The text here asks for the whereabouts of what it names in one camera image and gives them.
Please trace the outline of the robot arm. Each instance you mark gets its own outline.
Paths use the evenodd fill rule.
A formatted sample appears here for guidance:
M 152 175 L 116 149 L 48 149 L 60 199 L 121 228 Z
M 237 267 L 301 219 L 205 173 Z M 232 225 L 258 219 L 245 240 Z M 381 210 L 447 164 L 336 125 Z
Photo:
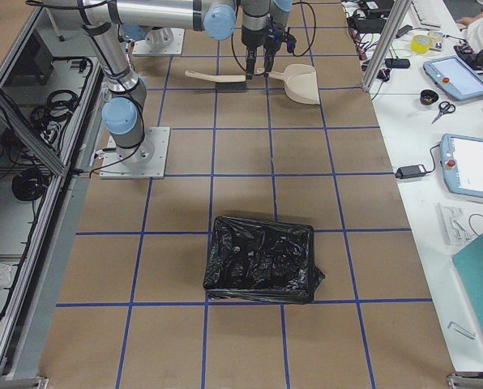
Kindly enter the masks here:
M 241 8 L 245 74 L 252 79 L 257 75 L 254 67 L 259 47 L 264 52 L 263 69 L 259 73 L 266 75 L 272 70 L 281 44 L 291 43 L 286 26 L 292 7 L 291 1 L 144 1 L 141 14 L 150 25 L 158 22 L 165 27 L 191 28 L 224 41 L 233 35 L 237 10 Z
M 78 24 L 90 40 L 112 96 L 127 96 L 141 109 L 146 88 L 126 59 L 118 41 L 119 26 L 180 28 L 205 32 L 217 41 L 230 38 L 243 9 L 241 39 L 246 46 L 244 80 L 254 77 L 258 47 L 271 29 L 271 1 L 27 1 L 29 6 L 54 10 L 60 18 Z

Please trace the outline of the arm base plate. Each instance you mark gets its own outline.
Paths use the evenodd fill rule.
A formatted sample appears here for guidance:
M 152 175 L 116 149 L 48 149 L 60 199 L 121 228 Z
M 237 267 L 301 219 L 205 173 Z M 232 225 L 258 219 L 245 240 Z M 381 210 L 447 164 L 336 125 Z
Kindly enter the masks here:
M 185 30 L 181 28 L 152 29 L 140 41 L 136 41 L 133 55 L 136 57 L 179 56 L 182 54 Z
M 102 179 L 163 179 L 170 139 L 169 127 L 147 127 L 145 138 L 135 154 L 129 156 L 126 150 L 105 153 L 105 167 L 99 170 Z

